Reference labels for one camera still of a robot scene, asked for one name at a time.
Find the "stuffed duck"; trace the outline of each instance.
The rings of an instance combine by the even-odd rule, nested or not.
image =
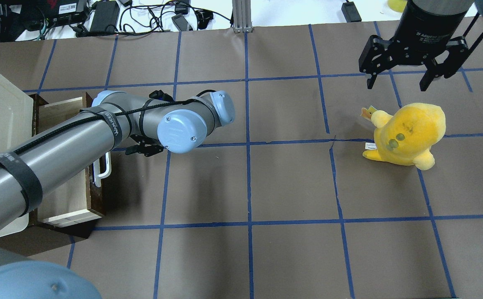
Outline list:
[[[363,152],[363,157],[398,165],[415,165],[420,170],[432,168],[435,159],[430,148],[445,135],[445,113],[439,106],[413,103],[390,115],[373,106],[362,108],[362,116],[375,125],[377,149]]]

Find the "plush toy eye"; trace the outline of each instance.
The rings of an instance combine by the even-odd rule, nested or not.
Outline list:
[[[392,139],[392,140],[389,141],[389,147],[397,148],[397,147],[399,147],[399,143],[397,142],[397,140]]]

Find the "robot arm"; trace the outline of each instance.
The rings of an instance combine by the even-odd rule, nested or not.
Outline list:
[[[426,66],[420,81],[421,91],[440,76],[449,78],[463,65],[481,37],[468,47],[465,35],[451,38],[473,0],[409,0],[395,35],[390,40],[369,37],[359,59],[359,69],[367,75],[367,88],[372,89],[378,74],[397,65]],[[476,1],[483,14],[483,0]],[[442,63],[436,57],[448,51]]]
[[[170,100],[103,91],[97,106],[0,154],[0,229],[129,136],[153,140],[157,152],[186,153],[234,121],[234,104],[224,91]]]

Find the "brown paper floor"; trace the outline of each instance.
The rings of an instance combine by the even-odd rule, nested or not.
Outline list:
[[[188,154],[113,152],[93,235],[32,258],[71,267],[106,299],[483,298],[483,42],[424,93],[423,69],[404,66],[369,91],[357,59],[397,23],[0,44],[0,72],[49,102],[211,88],[237,110]],[[435,167],[364,159],[361,107],[412,102],[445,110]]]

